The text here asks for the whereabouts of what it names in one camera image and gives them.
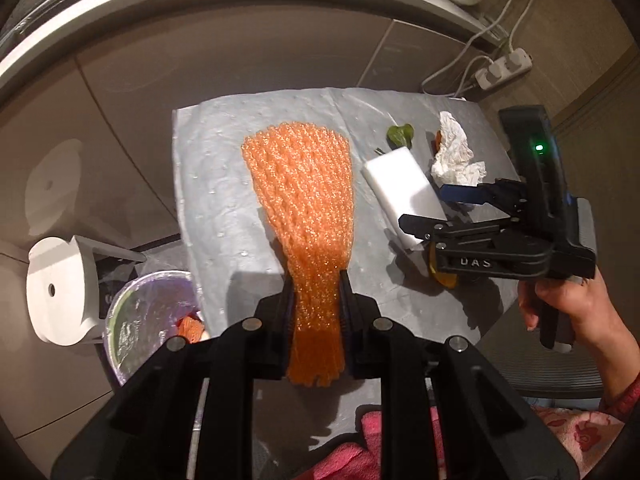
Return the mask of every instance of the hand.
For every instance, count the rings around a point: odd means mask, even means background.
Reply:
[[[528,330],[533,330],[540,320],[534,306],[534,294],[545,303],[567,313],[576,339],[587,346],[597,345],[622,323],[609,299],[607,285],[599,269],[596,269],[592,280],[584,280],[581,285],[549,278],[537,280],[535,284],[520,282],[518,306]]]
[[[540,320],[533,294],[569,315],[576,340],[587,347],[598,367],[604,400],[611,406],[638,378],[640,348],[611,303],[600,270],[581,285],[548,278],[535,284],[520,282],[518,306],[527,330],[533,330]]]

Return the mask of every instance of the electrical outlet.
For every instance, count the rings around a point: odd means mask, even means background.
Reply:
[[[531,70],[532,63],[529,55],[522,48],[517,48],[510,54],[496,59],[486,68],[481,68],[475,78],[482,90],[488,90],[506,83],[517,75]]]

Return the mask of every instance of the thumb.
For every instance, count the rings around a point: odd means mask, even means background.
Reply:
[[[536,282],[536,295],[545,303],[569,316],[579,316],[586,303],[586,290],[582,285],[565,280],[543,278]]]

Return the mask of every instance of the white sponge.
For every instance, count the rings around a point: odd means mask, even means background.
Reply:
[[[403,214],[447,219],[436,192],[407,148],[366,162],[362,173],[405,249],[417,249],[422,240],[399,227]]]

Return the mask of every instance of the white stool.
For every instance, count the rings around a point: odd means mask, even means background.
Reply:
[[[43,238],[29,251],[27,306],[33,329],[43,341],[69,346],[102,338],[94,253],[146,261],[144,254],[77,235],[68,243]]]

